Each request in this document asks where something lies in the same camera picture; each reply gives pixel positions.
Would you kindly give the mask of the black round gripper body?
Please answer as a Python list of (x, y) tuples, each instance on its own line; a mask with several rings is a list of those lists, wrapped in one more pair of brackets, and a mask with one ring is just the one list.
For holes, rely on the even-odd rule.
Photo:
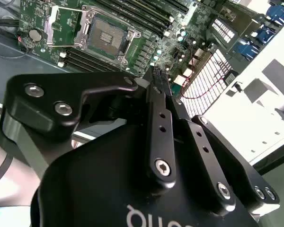
[(152, 181), (136, 125), (122, 126), (55, 160), (31, 204), (34, 227), (255, 227), (247, 210), (217, 216), (200, 199), (184, 141), (174, 143), (175, 184)]

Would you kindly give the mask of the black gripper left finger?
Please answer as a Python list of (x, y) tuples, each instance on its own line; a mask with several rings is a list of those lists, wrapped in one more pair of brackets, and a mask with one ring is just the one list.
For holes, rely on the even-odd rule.
[(137, 125), (143, 172), (159, 187), (176, 181), (168, 77), (157, 68), (137, 78), (121, 71), (22, 74), (6, 84), (0, 128), (43, 175), (71, 150), (71, 137), (119, 118)]

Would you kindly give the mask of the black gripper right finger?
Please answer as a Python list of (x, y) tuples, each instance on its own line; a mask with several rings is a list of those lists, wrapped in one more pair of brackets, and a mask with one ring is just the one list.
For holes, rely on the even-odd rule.
[(179, 99), (168, 96), (167, 101), (207, 209), (225, 216), (242, 205), (249, 214), (263, 216), (280, 207), (275, 190), (208, 119), (190, 118)]

